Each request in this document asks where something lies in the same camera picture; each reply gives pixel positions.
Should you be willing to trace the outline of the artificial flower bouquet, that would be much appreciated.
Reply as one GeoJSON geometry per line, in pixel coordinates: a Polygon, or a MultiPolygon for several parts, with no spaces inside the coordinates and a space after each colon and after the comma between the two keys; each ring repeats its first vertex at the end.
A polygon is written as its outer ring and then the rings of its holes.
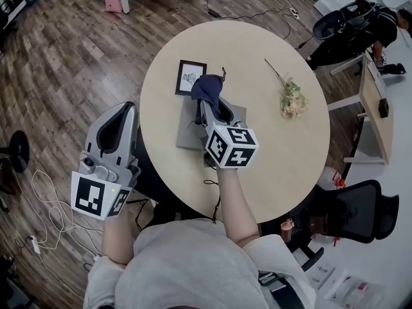
{"type": "Polygon", "coordinates": [[[265,62],[281,84],[280,109],[282,117],[287,120],[299,117],[308,109],[308,99],[301,92],[301,87],[293,81],[292,77],[282,77],[267,59],[265,62]]]}

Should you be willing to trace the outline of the person's left forearm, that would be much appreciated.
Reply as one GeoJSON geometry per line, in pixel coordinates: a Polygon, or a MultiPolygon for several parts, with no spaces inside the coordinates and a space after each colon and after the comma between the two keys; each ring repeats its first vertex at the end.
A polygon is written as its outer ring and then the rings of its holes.
{"type": "Polygon", "coordinates": [[[117,217],[104,221],[102,233],[103,256],[107,256],[117,264],[127,265],[134,257],[133,243],[128,211],[122,210],[117,217]]]}

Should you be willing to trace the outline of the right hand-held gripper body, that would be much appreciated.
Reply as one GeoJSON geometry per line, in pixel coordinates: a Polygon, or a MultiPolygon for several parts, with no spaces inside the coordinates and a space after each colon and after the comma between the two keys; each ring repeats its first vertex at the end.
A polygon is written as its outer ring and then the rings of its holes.
{"type": "Polygon", "coordinates": [[[233,125],[213,122],[202,126],[207,133],[203,155],[205,167],[214,170],[247,168],[260,148],[255,132],[243,121],[233,125]]]}

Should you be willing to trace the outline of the clear red-handled water bottle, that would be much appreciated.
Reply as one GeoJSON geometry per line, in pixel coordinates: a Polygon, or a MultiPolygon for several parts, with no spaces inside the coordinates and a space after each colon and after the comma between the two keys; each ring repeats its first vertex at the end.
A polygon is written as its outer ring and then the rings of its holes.
{"type": "Polygon", "coordinates": [[[317,185],[326,191],[345,188],[346,184],[341,174],[333,167],[325,166],[317,181],[317,185]]]}

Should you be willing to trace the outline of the black round shell chair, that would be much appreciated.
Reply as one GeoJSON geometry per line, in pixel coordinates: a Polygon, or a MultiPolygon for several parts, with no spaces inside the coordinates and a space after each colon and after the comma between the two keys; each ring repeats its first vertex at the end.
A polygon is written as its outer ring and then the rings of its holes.
{"type": "Polygon", "coordinates": [[[346,27],[347,19],[341,10],[332,11],[320,20],[313,27],[313,35],[316,39],[326,40],[334,35],[341,34],[346,27]]]}

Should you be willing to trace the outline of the dark blue cloth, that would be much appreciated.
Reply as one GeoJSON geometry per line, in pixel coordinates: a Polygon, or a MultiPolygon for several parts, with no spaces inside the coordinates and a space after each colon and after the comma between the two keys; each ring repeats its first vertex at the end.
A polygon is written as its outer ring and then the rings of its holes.
{"type": "Polygon", "coordinates": [[[201,124],[200,104],[204,100],[211,105],[212,112],[218,117],[220,110],[220,93],[223,89],[226,74],[225,68],[222,68],[223,75],[202,75],[192,86],[191,99],[197,101],[196,116],[194,123],[201,124]]]}

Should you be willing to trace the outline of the person's right forearm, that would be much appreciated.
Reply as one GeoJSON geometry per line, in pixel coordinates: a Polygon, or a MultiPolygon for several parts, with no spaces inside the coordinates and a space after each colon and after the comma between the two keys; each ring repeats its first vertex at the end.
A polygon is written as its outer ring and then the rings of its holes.
{"type": "Polygon", "coordinates": [[[218,169],[221,214],[227,237],[237,246],[260,237],[258,224],[243,194],[235,169],[218,169]]]}

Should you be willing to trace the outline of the brown bag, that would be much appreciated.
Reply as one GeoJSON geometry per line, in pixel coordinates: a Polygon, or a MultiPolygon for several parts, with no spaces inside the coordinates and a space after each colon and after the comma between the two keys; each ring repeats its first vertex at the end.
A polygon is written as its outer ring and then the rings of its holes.
{"type": "Polygon", "coordinates": [[[310,216],[308,227],[311,234],[327,234],[328,215],[325,214],[322,216],[310,216]]]}

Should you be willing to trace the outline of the grey box with round cutout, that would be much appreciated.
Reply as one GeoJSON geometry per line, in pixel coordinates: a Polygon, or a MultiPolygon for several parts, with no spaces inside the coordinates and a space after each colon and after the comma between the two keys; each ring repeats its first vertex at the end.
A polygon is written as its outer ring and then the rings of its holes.
{"type": "MultiPolygon", "coordinates": [[[[204,150],[207,139],[211,130],[206,130],[202,124],[196,125],[194,119],[196,116],[197,101],[190,97],[183,99],[180,124],[178,128],[178,137],[176,146],[183,149],[204,150]]],[[[244,126],[246,123],[226,124],[223,126],[244,126]]]]}

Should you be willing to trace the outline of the black picture frame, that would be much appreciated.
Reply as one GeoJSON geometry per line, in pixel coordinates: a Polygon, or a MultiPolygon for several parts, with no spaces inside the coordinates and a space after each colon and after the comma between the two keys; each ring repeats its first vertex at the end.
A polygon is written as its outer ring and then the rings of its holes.
{"type": "Polygon", "coordinates": [[[176,80],[176,95],[190,96],[194,83],[207,72],[207,64],[181,60],[176,80]]]}

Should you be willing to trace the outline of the wooden desk with white legs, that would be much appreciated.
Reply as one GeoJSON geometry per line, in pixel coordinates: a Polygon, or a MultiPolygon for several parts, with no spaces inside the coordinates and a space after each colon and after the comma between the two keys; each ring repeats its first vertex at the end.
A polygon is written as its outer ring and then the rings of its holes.
{"type": "Polygon", "coordinates": [[[328,104],[328,110],[333,111],[360,103],[365,112],[359,114],[359,117],[371,124],[380,149],[380,154],[378,156],[364,155],[345,157],[343,162],[347,164],[389,164],[394,131],[393,108],[391,104],[388,104],[388,116],[384,118],[380,115],[379,104],[381,100],[387,98],[386,87],[370,54],[364,52],[362,55],[341,64],[331,70],[330,75],[336,75],[358,63],[362,63],[358,93],[328,104]]]}

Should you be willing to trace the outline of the pink bottle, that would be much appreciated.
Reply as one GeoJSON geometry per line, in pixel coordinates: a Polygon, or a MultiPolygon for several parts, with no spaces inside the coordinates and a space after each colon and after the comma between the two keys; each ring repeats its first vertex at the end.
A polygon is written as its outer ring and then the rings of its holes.
{"type": "Polygon", "coordinates": [[[290,242],[294,231],[294,221],[291,218],[286,219],[281,224],[281,238],[285,243],[290,242]]]}

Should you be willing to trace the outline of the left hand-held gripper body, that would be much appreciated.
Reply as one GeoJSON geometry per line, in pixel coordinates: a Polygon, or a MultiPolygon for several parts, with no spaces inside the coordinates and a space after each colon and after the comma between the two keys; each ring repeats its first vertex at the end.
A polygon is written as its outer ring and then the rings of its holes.
{"type": "Polygon", "coordinates": [[[81,152],[79,168],[71,174],[71,208],[102,221],[118,216],[140,173],[136,157],[122,167],[81,152]]]}

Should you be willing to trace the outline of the black mesh office chair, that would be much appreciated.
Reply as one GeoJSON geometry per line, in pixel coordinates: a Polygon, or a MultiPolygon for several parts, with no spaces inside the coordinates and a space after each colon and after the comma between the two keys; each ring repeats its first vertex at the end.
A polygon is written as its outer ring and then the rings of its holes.
{"type": "Polygon", "coordinates": [[[386,239],[395,229],[400,208],[399,195],[385,195],[380,183],[366,180],[343,189],[326,191],[316,185],[309,195],[292,211],[294,231],[288,248],[302,250],[309,258],[311,240],[321,236],[343,241],[342,249],[325,250],[332,262],[342,267],[356,265],[362,257],[355,245],[368,245],[386,239]],[[328,233],[311,234],[310,216],[328,215],[328,233]]]}

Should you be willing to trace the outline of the pink bag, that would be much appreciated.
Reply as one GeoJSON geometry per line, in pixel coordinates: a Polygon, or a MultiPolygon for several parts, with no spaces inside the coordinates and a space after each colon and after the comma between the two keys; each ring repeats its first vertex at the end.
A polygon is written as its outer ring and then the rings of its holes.
{"type": "Polygon", "coordinates": [[[123,12],[121,0],[104,0],[106,11],[120,14],[123,12]]]}

